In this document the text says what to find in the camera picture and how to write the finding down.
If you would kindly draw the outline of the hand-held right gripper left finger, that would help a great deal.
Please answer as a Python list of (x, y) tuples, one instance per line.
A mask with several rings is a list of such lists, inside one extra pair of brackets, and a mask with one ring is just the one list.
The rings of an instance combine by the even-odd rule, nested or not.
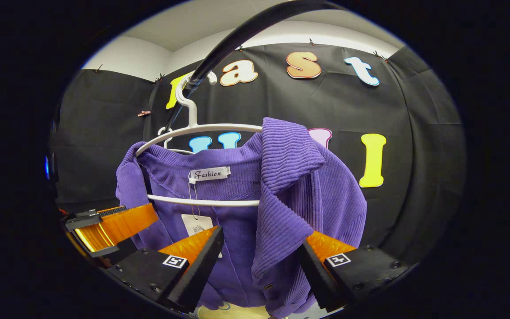
[(162, 250), (142, 249), (107, 269), (136, 295), (180, 313), (196, 309), (224, 244), (221, 226), (213, 226)]

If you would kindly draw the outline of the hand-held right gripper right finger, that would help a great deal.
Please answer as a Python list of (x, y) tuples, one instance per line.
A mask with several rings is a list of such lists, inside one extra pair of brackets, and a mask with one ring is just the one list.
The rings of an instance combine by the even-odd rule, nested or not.
[(354, 248), (313, 232), (297, 249), (299, 262), (318, 306), (326, 311), (354, 306), (404, 279), (410, 272), (380, 248)]

